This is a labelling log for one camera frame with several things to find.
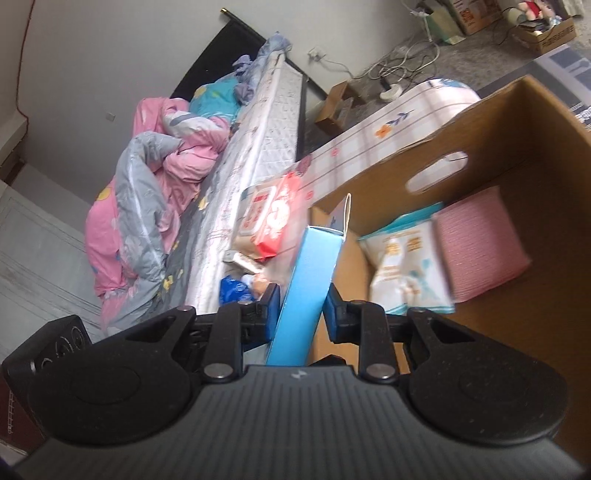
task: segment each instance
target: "cable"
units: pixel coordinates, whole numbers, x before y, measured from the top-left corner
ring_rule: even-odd
[[[503,40],[501,40],[501,42],[500,42],[500,43],[497,43],[497,42],[495,41],[495,33],[496,33],[496,28],[497,28],[497,26],[498,26],[498,25],[500,25],[500,24],[501,24],[501,20],[503,20],[503,19],[505,18],[505,16],[504,16],[504,13],[505,13],[507,10],[511,10],[512,8],[515,8],[515,7],[507,7],[507,8],[505,8],[505,9],[503,9],[503,11],[501,12],[501,16],[500,16],[500,17],[499,17],[499,18],[498,18],[496,21],[494,21],[494,22],[492,23],[492,25],[493,25],[493,26],[492,26],[491,37],[492,37],[492,42],[493,42],[495,45],[498,45],[498,46],[500,46],[500,45],[503,45],[503,43],[505,42],[505,40],[506,40],[506,39],[509,37],[509,33],[511,32],[511,30],[513,30],[513,28],[514,28],[514,27],[516,27],[516,25],[513,25],[513,26],[509,27],[509,29],[508,29],[508,30],[507,30],[507,32],[505,33],[505,37],[503,38]]]
[[[429,24],[427,23],[427,17],[428,15],[425,12],[421,12],[418,10],[414,10],[412,8],[410,8],[405,0],[400,0],[400,3],[402,3],[402,5],[410,11],[411,15],[417,17],[417,18],[421,18],[423,20],[423,23],[425,25],[425,31],[427,33],[427,40],[418,40],[415,43],[412,43],[406,50],[406,52],[404,53],[404,56],[402,57],[402,61],[400,61],[400,59],[391,59],[391,55],[393,52],[396,51],[396,48],[393,48],[388,55],[386,55],[385,57],[383,57],[382,59],[380,59],[378,62],[374,63],[371,67],[367,68],[361,75],[359,76],[354,76],[353,73],[351,73],[351,71],[349,70],[348,66],[345,65],[344,63],[341,63],[339,61],[333,61],[333,60],[329,60],[327,58],[323,58],[320,59],[320,62],[324,61],[327,63],[332,63],[335,65],[339,65],[341,67],[344,68],[344,71],[351,77],[352,80],[359,80],[363,77],[365,77],[367,75],[367,77],[370,80],[379,80],[380,78],[386,78],[390,75],[397,75],[399,78],[396,81],[396,83],[401,82],[402,80],[408,80],[410,78],[410,85],[413,83],[412,79],[415,78],[419,72],[421,72],[423,69],[425,69],[426,67],[428,67],[429,65],[433,65],[437,59],[439,58],[439,55],[441,55],[441,49],[439,47],[439,45],[433,40],[433,37],[431,36],[431,31],[429,29]],[[408,40],[408,44],[410,44],[416,37],[418,32],[415,32],[410,39]],[[422,43],[427,43],[429,46],[433,46],[435,48],[435,52],[434,52],[434,56],[431,60],[429,60],[428,62],[425,63],[425,59],[428,58],[427,55],[423,56],[423,58],[421,59],[421,64],[414,70],[410,70],[408,69],[405,64],[409,59],[414,58],[414,55],[411,55],[411,50],[416,47],[419,44]],[[398,64],[396,65],[392,65],[390,63],[391,60],[397,60],[400,61]],[[374,70],[376,68],[379,67],[379,70],[377,72],[377,76],[374,76]]]
[[[427,56],[423,56],[423,58],[421,59],[421,63],[425,60],[425,58],[427,58]],[[437,64],[436,63],[432,63],[433,65],[433,74],[429,75],[429,77],[425,78],[424,80],[421,80],[420,82],[416,81],[415,78],[421,74],[426,73],[425,70],[423,69],[416,69],[416,72],[414,72],[409,78],[408,78],[408,85],[404,88],[403,93],[406,92],[409,88],[411,88],[413,85],[418,85],[419,83],[422,82],[426,82],[428,80],[431,80],[433,78],[437,77]]]
[[[354,78],[355,78],[355,75],[353,75],[353,74],[351,73],[351,71],[349,70],[348,66],[347,66],[347,65],[345,65],[344,63],[341,63],[341,62],[339,62],[339,61],[332,61],[332,60],[329,60],[329,59],[326,59],[326,58],[322,58],[322,59],[320,59],[320,61],[326,61],[326,62],[328,62],[328,63],[334,63],[335,65],[341,65],[342,67],[344,67],[344,68],[345,68],[345,71],[346,71],[346,72],[349,74],[349,76],[350,76],[352,79],[354,79]]]
[[[21,110],[18,101],[19,101],[19,95],[20,95],[20,89],[21,89],[21,70],[22,70],[22,55],[25,51],[25,42],[27,40],[27,35],[29,33],[29,26],[31,25],[31,17],[33,16],[33,8],[35,8],[35,2],[37,0],[33,0],[31,2],[31,8],[29,9],[29,16],[27,17],[27,25],[25,27],[25,33],[22,36],[22,43],[21,43],[21,54],[20,57],[18,59],[18,73],[17,73],[17,94],[16,94],[16,98],[15,98],[15,103],[17,106],[17,112],[20,113],[26,120],[27,120],[27,124],[25,126],[25,135],[27,134],[27,132],[29,131],[29,117],[28,115],[26,115],[25,113],[23,113],[23,111]]]

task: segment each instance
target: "metal screw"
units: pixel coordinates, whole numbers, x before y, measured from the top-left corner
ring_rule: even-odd
[[[209,364],[203,372],[209,378],[227,378],[234,373],[234,369],[228,364]]]
[[[367,367],[366,372],[372,378],[387,380],[396,374],[396,369],[392,365],[371,364],[369,367]]]

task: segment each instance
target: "white snack bag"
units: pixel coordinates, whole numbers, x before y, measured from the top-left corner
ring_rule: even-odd
[[[397,315],[404,315],[410,307],[455,311],[431,220],[391,235],[371,282],[369,300]]]

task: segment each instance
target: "blue plastic bag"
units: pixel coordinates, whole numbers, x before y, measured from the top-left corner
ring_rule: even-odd
[[[240,280],[235,280],[230,275],[222,278],[220,282],[220,305],[239,300],[254,301],[254,299],[255,297],[252,296],[250,289]]]

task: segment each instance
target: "stuffed toy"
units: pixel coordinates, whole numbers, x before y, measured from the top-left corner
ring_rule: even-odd
[[[526,0],[517,4],[517,8],[521,10],[527,20],[541,20],[544,19],[548,25],[553,27],[562,20],[554,12],[554,8],[545,0]]]

